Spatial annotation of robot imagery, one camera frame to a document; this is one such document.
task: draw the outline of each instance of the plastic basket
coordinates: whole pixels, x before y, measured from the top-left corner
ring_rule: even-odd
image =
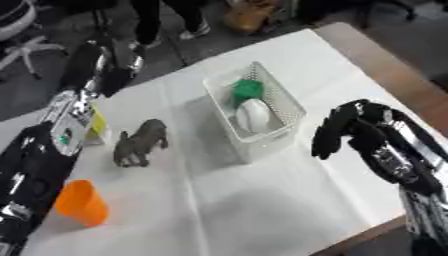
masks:
[[[232,88],[241,79],[263,83],[263,100],[271,109],[271,122],[266,133],[250,133],[236,122],[232,107]],[[266,157],[294,143],[295,135],[305,109],[261,65],[251,65],[204,80],[204,86],[215,106],[215,114],[227,136],[245,162]]]

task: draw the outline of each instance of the toy rhinoceros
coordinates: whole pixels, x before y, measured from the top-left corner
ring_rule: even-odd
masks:
[[[130,137],[125,131],[120,134],[120,141],[115,146],[114,162],[119,167],[146,167],[149,165],[146,155],[158,143],[163,149],[168,147],[166,126],[160,120],[148,120]]]

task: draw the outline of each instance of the orange plastic cup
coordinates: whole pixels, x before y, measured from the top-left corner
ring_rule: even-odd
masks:
[[[104,223],[109,215],[109,207],[88,180],[67,184],[56,199],[55,208],[59,214],[88,227]]]

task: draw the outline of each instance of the cable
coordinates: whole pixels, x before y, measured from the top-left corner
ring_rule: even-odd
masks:
[[[189,64],[188,62],[185,60],[185,58],[182,56],[182,52],[181,50],[177,47],[176,43],[169,37],[168,32],[162,27],[160,26],[160,30],[163,32],[163,34],[165,35],[165,38],[167,39],[168,43],[172,46],[173,50],[174,50],[174,54],[176,54],[177,58],[180,60],[180,62],[182,63],[182,67],[188,67]]]

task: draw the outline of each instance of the baseball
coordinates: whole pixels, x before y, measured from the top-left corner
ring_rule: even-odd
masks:
[[[263,133],[268,130],[271,110],[261,100],[250,99],[242,103],[236,111],[238,125],[253,133]]]

